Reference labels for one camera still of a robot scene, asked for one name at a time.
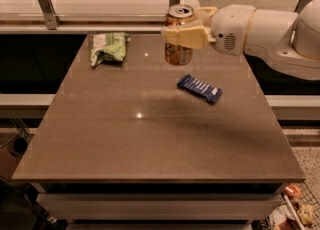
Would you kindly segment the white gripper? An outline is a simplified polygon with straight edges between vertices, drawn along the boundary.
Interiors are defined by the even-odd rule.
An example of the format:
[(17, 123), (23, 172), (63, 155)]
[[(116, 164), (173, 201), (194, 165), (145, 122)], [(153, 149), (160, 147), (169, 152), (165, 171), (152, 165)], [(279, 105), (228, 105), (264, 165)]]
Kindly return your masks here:
[(249, 21), (255, 10), (253, 6), (236, 4), (219, 10), (215, 6), (198, 7), (194, 10), (197, 20), (165, 26), (161, 35), (172, 45), (202, 49), (213, 43), (219, 53), (238, 56), (243, 53)]

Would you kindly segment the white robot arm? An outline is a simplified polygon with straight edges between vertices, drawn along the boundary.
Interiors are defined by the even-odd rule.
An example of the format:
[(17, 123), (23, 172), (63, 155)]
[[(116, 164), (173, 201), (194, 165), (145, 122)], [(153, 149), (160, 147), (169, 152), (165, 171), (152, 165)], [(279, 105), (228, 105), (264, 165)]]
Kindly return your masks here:
[(194, 16), (182, 26), (164, 27), (165, 41), (190, 49), (212, 45), (221, 54), (258, 57), (286, 75), (320, 79), (320, 0), (299, 13), (234, 4), (201, 7)]

